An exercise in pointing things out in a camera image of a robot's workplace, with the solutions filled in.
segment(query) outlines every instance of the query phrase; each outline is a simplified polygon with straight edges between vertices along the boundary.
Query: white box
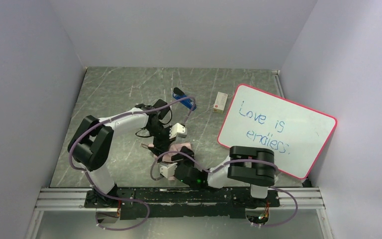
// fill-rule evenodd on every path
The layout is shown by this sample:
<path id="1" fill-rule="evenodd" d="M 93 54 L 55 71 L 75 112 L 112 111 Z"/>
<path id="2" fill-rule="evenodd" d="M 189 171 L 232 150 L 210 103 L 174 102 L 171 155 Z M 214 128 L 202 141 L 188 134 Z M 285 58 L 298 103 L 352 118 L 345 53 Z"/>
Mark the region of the white box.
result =
<path id="1" fill-rule="evenodd" d="M 216 113 L 223 113 L 225 110 L 226 101 L 228 100 L 228 94 L 217 92 L 216 101 L 214 101 L 213 111 Z"/>

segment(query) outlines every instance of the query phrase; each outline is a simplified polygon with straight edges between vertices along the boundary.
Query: black metal base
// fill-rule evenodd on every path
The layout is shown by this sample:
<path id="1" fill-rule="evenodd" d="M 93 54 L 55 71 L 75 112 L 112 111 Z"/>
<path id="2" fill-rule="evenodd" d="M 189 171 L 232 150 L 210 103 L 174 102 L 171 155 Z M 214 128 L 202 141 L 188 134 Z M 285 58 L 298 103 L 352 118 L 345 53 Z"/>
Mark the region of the black metal base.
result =
<path id="1" fill-rule="evenodd" d="M 269 190 L 267 198 L 256 199 L 250 195 L 249 187 L 230 187 L 216 191 L 190 188 L 119 188 L 120 197 L 140 199 L 149 204 L 151 218 L 215 217 L 246 218 L 246 208 L 279 207 L 278 193 Z M 85 208 L 103 208 L 87 199 Z M 121 220 L 144 218 L 147 209 L 143 204 L 125 202 L 121 206 Z"/>

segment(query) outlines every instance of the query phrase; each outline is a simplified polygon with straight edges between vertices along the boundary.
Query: table surface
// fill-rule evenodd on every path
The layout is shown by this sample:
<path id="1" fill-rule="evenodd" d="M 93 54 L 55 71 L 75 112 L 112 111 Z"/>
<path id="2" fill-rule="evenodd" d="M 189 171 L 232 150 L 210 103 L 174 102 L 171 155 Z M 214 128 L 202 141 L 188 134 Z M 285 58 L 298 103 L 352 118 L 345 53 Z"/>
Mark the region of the table surface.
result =
<path id="1" fill-rule="evenodd" d="M 84 117 L 113 116 L 130 110 L 134 105 L 154 104 L 158 99 L 170 102 L 172 88 L 179 87 L 185 94 L 196 97 L 197 109 L 187 121 L 188 135 L 176 143 L 191 142 L 195 159 L 207 168 L 221 163 L 228 149 L 217 143 L 217 136 L 226 112 L 212 110 L 217 92 L 228 94 L 225 110 L 229 108 L 236 87 L 245 83 L 278 95 L 270 70 L 209 69 L 209 68 L 144 68 L 144 67 L 89 67 L 74 107 L 67 135 L 50 184 L 51 187 L 88 187 L 84 174 L 68 163 L 68 143 Z M 188 108 L 172 106 L 172 124 L 182 122 Z M 135 132 L 112 140 L 108 158 L 109 171 L 119 187 L 186 187 L 179 180 L 153 181 L 150 151 L 140 146 L 151 138 L 138 138 Z M 236 182 L 226 186 L 247 186 Z M 300 187 L 301 181 L 279 173 L 278 187 Z"/>

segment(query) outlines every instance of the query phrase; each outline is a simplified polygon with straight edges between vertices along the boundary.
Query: pink object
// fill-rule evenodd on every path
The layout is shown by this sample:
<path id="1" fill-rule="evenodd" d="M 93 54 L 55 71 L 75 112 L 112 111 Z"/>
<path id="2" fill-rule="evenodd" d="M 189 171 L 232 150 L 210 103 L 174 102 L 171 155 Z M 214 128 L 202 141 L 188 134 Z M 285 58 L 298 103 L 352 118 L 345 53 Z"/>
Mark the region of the pink object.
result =
<path id="1" fill-rule="evenodd" d="M 172 144 L 169 147 L 169 151 L 180 151 L 181 148 L 184 146 L 187 147 L 188 149 L 191 149 L 191 143 L 176 143 L 176 144 Z M 174 156 L 174 155 L 175 155 L 175 153 L 168 153 L 168 154 L 163 155 L 162 162 L 172 163 L 172 156 Z M 175 180 L 175 177 L 172 176 L 172 177 L 168 178 L 168 180 L 173 181 L 173 180 Z"/>

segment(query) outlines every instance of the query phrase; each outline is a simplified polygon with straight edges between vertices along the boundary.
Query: wire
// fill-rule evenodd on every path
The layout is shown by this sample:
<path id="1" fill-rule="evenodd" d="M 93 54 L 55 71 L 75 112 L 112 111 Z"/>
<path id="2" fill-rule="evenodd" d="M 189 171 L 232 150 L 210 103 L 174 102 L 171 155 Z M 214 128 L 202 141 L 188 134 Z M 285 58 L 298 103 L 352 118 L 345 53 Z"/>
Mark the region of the wire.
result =
<path id="1" fill-rule="evenodd" d="M 118 201 L 118 209 L 116 210 L 116 214 L 119 216 L 121 216 L 121 200 Z"/>
<path id="2" fill-rule="evenodd" d="M 168 154 L 168 153 L 178 153 L 180 155 L 183 155 L 187 158 L 189 158 L 191 161 L 193 161 L 197 166 L 199 166 L 202 171 L 204 172 L 207 172 L 207 173 L 215 173 L 217 171 L 219 171 L 220 169 L 222 169 L 223 167 L 225 167 L 226 165 L 228 164 L 231 164 L 231 163 L 243 163 L 243 162 L 252 162 L 252 163 L 262 163 L 262 164 L 265 164 L 265 165 L 268 165 L 268 166 L 271 166 L 271 167 L 274 167 L 276 171 L 278 171 L 278 167 L 274 164 L 274 163 L 270 163 L 270 162 L 265 162 L 265 161 L 261 161 L 261 160 L 255 160 L 255 159 L 234 159 L 234 160 L 230 160 L 230 161 L 227 161 L 225 162 L 224 164 L 220 165 L 219 167 L 217 167 L 216 169 L 213 170 L 213 172 L 210 172 L 209 170 L 207 169 L 204 169 L 195 159 L 193 159 L 191 156 L 189 156 L 188 154 L 186 153 L 183 153 L 183 152 L 179 152 L 179 151 L 168 151 L 168 152 L 164 152 L 164 153 L 161 153 L 153 162 L 152 166 L 151 166 L 151 169 L 150 169 L 150 177 L 153 179 L 153 180 L 159 180 L 159 178 L 154 178 L 153 177 L 153 168 L 154 166 L 156 165 L 156 162 L 157 160 L 159 160 L 159 158 L 163 157 L 163 155 L 165 154 Z M 286 190 L 283 190 L 283 189 L 279 189 L 279 188 L 275 188 L 275 187 L 269 187 L 273 190 L 276 190 L 278 192 L 283 192 L 283 193 L 286 193 L 288 194 L 292 199 L 293 201 L 295 202 L 295 211 L 293 212 L 293 214 L 286 220 L 284 220 L 283 222 L 280 222 L 280 223 L 275 223 L 275 224 L 270 224 L 270 225 L 264 225 L 263 227 L 276 227 L 276 226 L 280 226 L 280 225 L 283 225 L 287 222 L 289 222 L 290 220 L 292 220 L 296 213 L 298 212 L 298 202 L 296 201 L 295 197 L 288 191 Z"/>
<path id="3" fill-rule="evenodd" d="M 138 135 L 138 133 L 141 132 L 141 131 L 143 131 L 143 130 L 145 130 L 145 128 L 142 128 L 142 129 L 140 129 L 139 131 L 137 131 L 137 132 L 135 133 L 135 136 L 140 137 L 140 138 L 150 138 L 150 137 L 152 137 L 151 134 L 149 134 L 149 135 Z"/>
<path id="4" fill-rule="evenodd" d="M 153 168 L 154 166 L 156 165 L 156 162 L 162 158 L 165 154 L 168 154 L 168 153 L 178 153 L 180 155 L 183 155 L 185 157 L 187 157 L 188 159 L 190 159 L 192 162 L 194 162 L 198 167 L 200 167 L 202 169 L 202 171 L 206 172 L 206 173 L 215 173 L 217 171 L 219 171 L 220 169 L 222 169 L 223 167 L 225 167 L 226 165 L 228 164 L 231 164 L 231 163 L 242 163 L 242 162 L 251 162 L 251 163 L 262 163 L 262 164 L 265 164 L 265 165 L 268 165 L 268 166 L 271 166 L 271 167 L 274 167 L 276 171 L 279 171 L 278 167 L 274 164 L 274 163 L 270 163 L 270 162 L 265 162 L 265 161 L 261 161 L 261 160 L 256 160 L 256 159 L 234 159 L 234 160 L 230 160 L 230 161 L 227 161 L 225 162 L 224 164 L 220 165 L 218 168 L 214 169 L 213 172 L 210 172 L 209 170 L 205 169 L 200 163 L 198 163 L 195 159 L 193 159 L 191 156 L 189 156 L 188 154 L 186 153 L 183 153 L 183 152 L 179 152 L 179 151 L 167 151 L 167 152 L 164 152 L 164 153 L 161 153 L 153 162 L 152 166 L 151 166 L 151 169 L 150 169 L 150 177 L 154 179 L 153 177 Z"/>
<path id="5" fill-rule="evenodd" d="M 151 110 L 147 110 L 147 111 L 137 111 L 137 112 L 124 112 L 124 113 L 121 113 L 117 116 L 114 116 L 110 119 L 106 119 L 106 120 L 103 120 L 97 124 L 95 124 L 94 126 L 90 127 L 88 130 L 86 130 L 83 134 L 80 135 L 80 137 L 77 138 L 77 140 L 74 141 L 73 145 L 71 146 L 71 149 L 69 151 L 69 155 L 68 155 L 68 162 L 70 164 L 70 166 L 73 168 L 73 169 L 76 169 L 76 170 L 80 170 L 80 171 L 83 171 L 83 172 L 86 172 L 85 169 L 83 168 L 80 168 L 80 167 L 76 167 L 72 161 L 72 155 L 73 155 L 73 152 L 74 152 L 74 149 L 77 147 L 78 143 L 83 140 L 83 138 L 85 136 L 87 136 L 90 132 L 92 132 L 93 130 L 95 130 L 96 128 L 100 127 L 101 125 L 105 124 L 105 123 L 109 123 L 113 120 L 118 120 L 122 117 L 125 117 L 125 116 L 128 116 L 128 115 L 133 115 L 133 114 L 147 114 L 147 113 L 151 113 L 151 112 L 156 112 L 156 111 L 159 111 L 159 110 L 163 110 L 167 107 L 170 107 L 171 105 L 175 104 L 175 103 L 178 103 L 178 102 L 181 102 L 181 101 L 184 101 L 184 100 L 187 100 L 187 99 L 191 99 L 194 104 L 193 106 L 191 107 L 191 109 L 188 111 L 188 114 L 187 116 L 184 118 L 184 121 L 183 121 L 183 125 L 185 125 L 185 123 L 187 122 L 188 118 L 190 117 L 191 113 L 192 113 L 192 110 L 194 109 L 195 105 L 196 105 L 196 101 L 195 101 L 195 97 L 193 96 L 187 96 L 187 97 L 184 97 L 184 98 L 181 98 L 179 100 L 176 100 L 176 101 L 172 101 L 170 103 L 168 103 L 167 105 L 165 106 L 162 106 L 162 107 L 159 107 L 159 108 L 155 108 L 155 109 L 151 109 Z"/>
<path id="6" fill-rule="evenodd" d="M 269 211 L 269 201 L 267 200 L 266 205 L 264 206 L 264 214 L 268 215 L 268 211 Z"/>
<path id="7" fill-rule="evenodd" d="M 110 218 L 119 218 L 119 216 L 113 216 L 113 215 L 110 215 L 110 214 L 107 214 L 107 213 L 101 213 L 101 212 L 97 212 L 96 216 L 99 215 L 99 214 L 105 215 L 105 216 L 110 217 Z"/>
<path id="8" fill-rule="evenodd" d="M 269 217 L 270 214 L 270 202 L 267 200 L 266 216 Z"/>
<path id="9" fill-rule="evenodd" d="M 290 198 L 292 198 L 293 202 L 295 203 L 295 210 L 292 213 L 292 215 L 290 217 L 288 217 L 286 220 L 284 220 L 280 223 L 274 223 L 274 224 L 269 224 L 269 225 L 260 225 L 260 227 L 262 227 L 262 228 L 273 228 L 273 227 L 281 226 L 285 223 L 288 223 L 290 220 L 292 220 L 296 216 L 296 213 L 298 212 L 298 202 L 296 201 L 296 198 L 290 192 L 283 190 L 283 189 L 280 189 L 280 188 L 275 188 L 275 187 L 269 187 L 269 188 L 276 190 L 278 192 L 288 194 L 290 196 Z"/>
<path id="10" fill-rule="evenodd" d="M 172 115 L 172 108 L 169 108 L 169 112 L 171 113 L 171 118 L 169 119 L 169 121 L 167 123 L 162 123 L 162 125 L 167 125 L 167 124 L 169 124 L 172 121 L 172 117 L 173 117 L 173 115 Z M 151 134 L 149 134 L 149 135 L 138 135 L 139 132 L 141 132 L 141 131 L 143 131 L 145 129 L 146 128 L 142 128 L 139 131 L 137 131 L 135 133 L 135 136 L 140 137 L 140 138 L 150 138 L 150 137 L 153 137 L 153 135 L 151 135 Z"/>
<path id="11" fill-rule="evenodd" d="M 175 103 L 178 103 L 178 102 L 181 102 L 183 100 L 187 100 L 187 99 L 190 99 L 193 101 L 193 106 L 191 107 L 191 109 L 188 111 L 188 114 L 187 116 L 184 118 L 184 121 L 183 121 L 183 124 L 185 125 L 185 123 L 187 122 L 188 118 L 190 117 L 191 113 L 192 113 L 192 110 L 194 109 L 195 105 L 196 105 L 196 100 L 195 100 L 195 97 L 193 96 L 187 96 L 187 97 L 184 97 L 184 98 L 181 98 L 181 99 L 178 99 L 176 101 L 172 101 L 170 103 L 168 103 L 167 105 L 165 106 L 162 106 L 162 107 L 159 107 L 159 108 L 155 108 L 155 109 L 151 109 L 151 110 L 147 110 L 147 111 L 139 111 L 139 112 L 124 112 L 122 114 L 119 114 L 117 116 L 114 116 L 110 119 L 106 119 L 106 120 L 103 120 L 102 122 L 99 122 L 97 124 L 95 124 L 94 126 L 90 127 L 88 130 L 86 130 L 83 134 L 80 135 L 80 137 L 77 138 L 77 140 L 74 141 L 73 145 L 71 146 L 70 148 L 70 151 L 69 151 L 69 155 L 68 155 L 68 162 L 70 164 L 70 166 L 73 168 L 73 169 L 76 169 L 76 170 L 80 170 L 82 172 L 84 172 L 84 174 L 86 175 L 86 178 L 88 179 L 88 181 L 90 182 L 90 184 L 92 185 L 92 187 L 98 192 L 100 193 L 101 195 L 107 197 L 107 198 L 110 198 L 110 199 L 114 199 L 114 200 L 121 200 L 121 201 L 128 201 L 128 202 L 137 202 L 137 203 L 141 203 L 143 204 L 146 208 L 147 208 L 147 215 L 146 217 L 139 223 L 137 223 L 136 225 L 133 225 L 131 227 L 128 227 L 128 228 L 121 228 L 121 229 L 115 229 L 115 228 L 106 228 L 102 225 L 100 225 L 98 223 L 98 220 L 97 220 L 97 214 L 96 214 L 96 217 L 95 217 L 95 220 L 96 220 L 96 225 L 102 229 L 105 229 L 105 230 L 110 230 L 110 231 L 126 231 L 126 230 L 129 230 L 129 229 L 133 229 L 133 228 L 136 228 L 140 225 L 142 225 L 143 223 L 145 223 L 148 219 L 149 219 L 149 215 L 150 215 L 150 207 L 149 205 L 144 202 L 144 201 L 141 201 L 141 200 L 138 200 L 138 199 L 130 199 L 130 198 L 119 198 L 119 197 L 113 197 L 113 196 L 110 196 L 104 192 L 102 192 L 93 182 L 93 180 L 90 178 L 90 175 L 88 174 L 87 170 L 84 169 L 84 168 L 81 168 L 81 167 L 76 167 L 73 163 L 73 152 L 74 152 L 74 149 L 77 147 L 78 143 L 81 142 L 81 140 L 83 140 L 83 138 L 85 136 L 87 136 L 90 132 L 92 132 L 93 130 L 95 130 L 96 128 L 100 127 L 101 125 L 105 124 L 105 123 L 108 123 L 108 122 L 111 122 L 112 120 L 117 120 L 117 119 L 120 119 L 122 117 L 125 117 L 125 116 L 128 116 L 128 115 L 133 115 L 133 114 L 147 114 L 147 113 L 151 113 L 151 112 L 156 112 L 156 111 L 159 111 L 159 110 L 162 110 L 162 109 L 165 109 L 167 107 L 170 107 L 171 105 L 175 104 Z"/>
<path id="12" fill-rule="evenodd" d="M 172 117 L 173 117 L 173 115 L 172 115 L 172 108 L 169 108 L 169 111 L 171 112 L 171 118 L 169 119 L 169 121 L 167 123 L 162 123 L 163 125 L 167 125 L 167 124 L 169 124 L 172 121 Z"/>

